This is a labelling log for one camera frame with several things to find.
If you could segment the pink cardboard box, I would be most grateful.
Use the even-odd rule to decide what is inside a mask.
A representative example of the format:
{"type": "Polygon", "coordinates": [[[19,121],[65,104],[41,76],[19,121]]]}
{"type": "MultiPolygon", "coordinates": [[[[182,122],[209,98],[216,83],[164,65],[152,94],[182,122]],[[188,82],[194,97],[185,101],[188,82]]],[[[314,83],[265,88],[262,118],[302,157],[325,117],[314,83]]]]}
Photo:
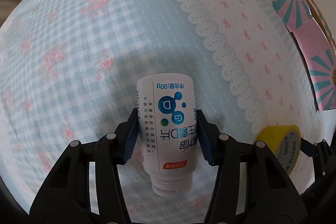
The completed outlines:
{"type": "Polygon", "coordinates": [[[335,109],[335,39],[313,0],[276,0],[273,8],[302,54],[318,111],[335,109]]]}

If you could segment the blue checkered bed sheet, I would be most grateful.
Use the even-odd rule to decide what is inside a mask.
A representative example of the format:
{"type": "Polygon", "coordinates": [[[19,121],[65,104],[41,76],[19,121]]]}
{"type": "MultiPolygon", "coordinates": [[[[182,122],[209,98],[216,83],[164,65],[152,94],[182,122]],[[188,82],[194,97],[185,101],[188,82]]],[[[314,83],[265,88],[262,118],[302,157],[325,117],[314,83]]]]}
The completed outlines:
{"type": "Polygon", "coordinates": [[[275,0],[23,0],[1,26],[1,177],[24,211],[68,143],[127,120],[136,84],[182,73],[208,121],[250,143],[295,124],[331,141],[275,0]]]}

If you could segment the yellow tape roll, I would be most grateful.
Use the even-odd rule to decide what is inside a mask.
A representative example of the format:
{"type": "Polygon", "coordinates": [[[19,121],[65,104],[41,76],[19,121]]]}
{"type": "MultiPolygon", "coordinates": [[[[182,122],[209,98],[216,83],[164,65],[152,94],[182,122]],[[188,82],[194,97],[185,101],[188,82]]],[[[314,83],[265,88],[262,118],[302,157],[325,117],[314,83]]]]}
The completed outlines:
{"type": "Polygon", "coordinates": [[[292,173],[301,148],[301,132],[296,125],[267,126],[259,132],[255,141],[264,142],[287,175],[292,173]]]}

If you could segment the white supplement bottle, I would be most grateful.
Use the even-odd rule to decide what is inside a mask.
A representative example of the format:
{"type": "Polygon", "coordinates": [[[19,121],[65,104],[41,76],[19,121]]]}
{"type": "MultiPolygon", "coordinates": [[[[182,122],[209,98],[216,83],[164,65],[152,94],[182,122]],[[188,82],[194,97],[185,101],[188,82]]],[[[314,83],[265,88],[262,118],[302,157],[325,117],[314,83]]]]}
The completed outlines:
{"type": "Polygon", "coordinates": [[[161,197],[188,193],[197,167],[194,84],[178,73],[146,76],[137,83],[143,168],[161,197]]]}

